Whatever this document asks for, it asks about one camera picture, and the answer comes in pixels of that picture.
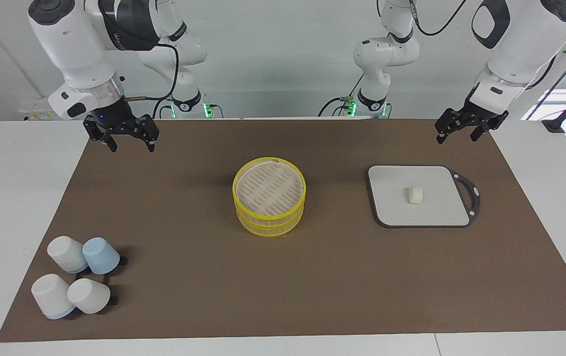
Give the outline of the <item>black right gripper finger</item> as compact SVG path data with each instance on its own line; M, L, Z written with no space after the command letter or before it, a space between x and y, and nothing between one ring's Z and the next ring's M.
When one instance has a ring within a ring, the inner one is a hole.
M150 115L143 115L136 119L136 137L145 143L149 152L154 152L159 129Z
M110 131L109 130L104 132L101 131L94 118L84 119L83 125L91 140L105 144L110 149L111 152L117 151L118 145L116 144L115 140L112 138Z

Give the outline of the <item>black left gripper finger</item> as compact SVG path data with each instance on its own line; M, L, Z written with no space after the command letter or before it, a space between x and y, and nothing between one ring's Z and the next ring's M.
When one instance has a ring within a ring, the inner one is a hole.
M473 142L477 142L483 135L488 133L492 130L497 130L500 128L502 123L507 119L509 116L508 111L504 111L504 113L500 115L495 115L490 119L483 119L483 118L476 118L476 128L470 134L470 138Z
M452 108L447 108L435 122L436 141L438 144L443 144L450 134L462 130L468 122L469 114L466 111L455 111Z

